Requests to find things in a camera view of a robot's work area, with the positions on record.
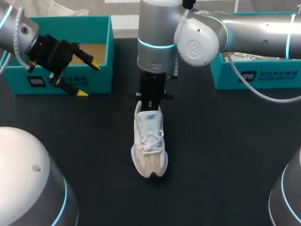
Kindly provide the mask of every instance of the white sneaker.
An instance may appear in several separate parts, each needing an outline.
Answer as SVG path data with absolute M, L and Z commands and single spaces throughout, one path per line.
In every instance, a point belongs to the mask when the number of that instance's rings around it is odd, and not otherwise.
M 234 53 L 231 55 L 232 60 L 235 61 L 261 61 L 261 60 L 279 60 L 279 57 L 268 57 L 259 56 L 247 53 Z
M 168 164 L 162 112 L 160 108 L 158 111 L 141 112 L 141 104 L 139 101 L 135 110 L 132 159 L 138 172 L 145 178 L 161 177 Z

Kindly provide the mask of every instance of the black mat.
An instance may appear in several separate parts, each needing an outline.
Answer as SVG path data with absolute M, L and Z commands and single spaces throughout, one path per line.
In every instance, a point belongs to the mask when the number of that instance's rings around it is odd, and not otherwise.
M 249 91 L 216 92 L 210 69 L 180 62 L 164 101 L 169 167 L 161 182 L 136 171 L 135 39 L 116 40 L 113 93 L 16 97 L 0 78 L 0 126 L 24 129 L 48 149 L 73 188 L 79 226 L 267 226 L 270 190 L 301 146 L 301 103 Z M 293 97 L 301 90 L 265 91 Z

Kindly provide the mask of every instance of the shoe tongue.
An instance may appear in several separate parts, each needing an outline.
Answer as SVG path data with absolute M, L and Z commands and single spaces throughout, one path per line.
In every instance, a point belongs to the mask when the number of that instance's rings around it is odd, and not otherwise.
M 159 134 L 161 119 L 162 113 L 159 111 L 139 112 L 137 114 L 137 123 L 141 138 L 144 139 L 147 134 L 150 134 L 147 141 L 153 142 L 155 137 L 151 134 Z

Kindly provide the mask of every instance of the robotic arm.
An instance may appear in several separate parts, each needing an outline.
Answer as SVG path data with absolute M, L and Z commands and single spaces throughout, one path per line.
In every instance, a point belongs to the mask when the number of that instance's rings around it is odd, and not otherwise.
M 165 77 L 174 72 L 176 49 L 188 64 L 204 66 L 220 52 L 301 58 L 301 15 L 197 15 L 182 0 L 142 0 L 138 32 L 140 90 L 144 111 L 157 110 Z
M 71 62 L 73 55 L 94 70 L 100 69 L 93 56 L 79 49 L 77 43 L 58 41 L 51 35 L 41 36 L 39 26 L 24 15 L 23 8 L 17 10 L 3 0 L 0 0 L 0 48 L 10 53 L 0 73 L 5 70 L 13 54 L 28 72 L 32 72 L 35 65 L 50 71 L 50 85 L 59 87 L 70 95 L 87 96 L 86 93 L 70 86 L 62 79 L 62 73 Z M 23 54 L 29 57 L 28 62 L 31 62 L 31 65 L 22 60 Z

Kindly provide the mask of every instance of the teal box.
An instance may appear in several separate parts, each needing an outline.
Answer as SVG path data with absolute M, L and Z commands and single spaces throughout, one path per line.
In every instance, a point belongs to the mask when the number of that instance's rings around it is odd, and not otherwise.
M 254 14 L 295 14 L 296 12 L 237 13 Z M 255 89 L 299 88 L 301 87 L 301 60 L 241 61 L 234 62 L 238 71 L 249 75 L 249 83 Z M 210 64 L 216 89 L 247 89 L 239 81 L 229 62 L 219 54 Z
M 87 65 L 69 65 L 64 70 L 63 77 L 66 82 L 88 94 L 111 92 L 114 37 L 110 16 L 35 17 L 32 20 L 40 26 L 41 35 L 50 34 L 58 40 L 75 43 L 106 44 L 104 64 L 99 65 L 99 71 Z M 4 53 L 1 65 L 7 54 Z M 65 91 L 49 85 L 49 75 L 50 72 L 41 66 L 36 66 L 32 73 L 28 73 L 15 57 L 12 57 L 4 71 L 5 79 L 14 94 L 66 94 Z M 42 77 L 46 86 L 32 87 L 28 76 Z

